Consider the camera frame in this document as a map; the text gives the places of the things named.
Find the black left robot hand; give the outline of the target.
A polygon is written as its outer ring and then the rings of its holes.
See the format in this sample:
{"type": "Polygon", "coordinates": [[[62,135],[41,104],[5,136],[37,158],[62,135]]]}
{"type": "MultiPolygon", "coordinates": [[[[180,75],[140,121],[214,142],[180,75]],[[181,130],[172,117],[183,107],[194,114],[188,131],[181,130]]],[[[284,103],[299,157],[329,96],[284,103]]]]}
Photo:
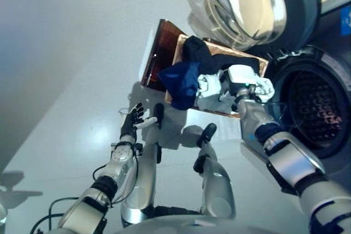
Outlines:
{"type": "Polygon", "coordinates": [[[143,116],[143,104],[137,103],[124,118],[120,132],[120,141],[137,142],[137,130],[147,128],[161,120],[161,117],[158,115],[147,118],[143,118],[143,116]]]}

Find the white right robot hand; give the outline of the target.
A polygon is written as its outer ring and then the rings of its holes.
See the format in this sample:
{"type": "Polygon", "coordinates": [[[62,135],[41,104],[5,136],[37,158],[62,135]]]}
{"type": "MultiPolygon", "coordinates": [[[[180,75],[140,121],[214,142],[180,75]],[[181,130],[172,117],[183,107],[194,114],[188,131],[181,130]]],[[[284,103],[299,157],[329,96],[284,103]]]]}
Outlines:
{"type": "Polygon", "coordinates": [[[247,65],[231,65],[219,78],[221,90],[218,100],[224,102],[229,98],[239,101],[251,99],[256,88],[256,74],[247,65]]]}

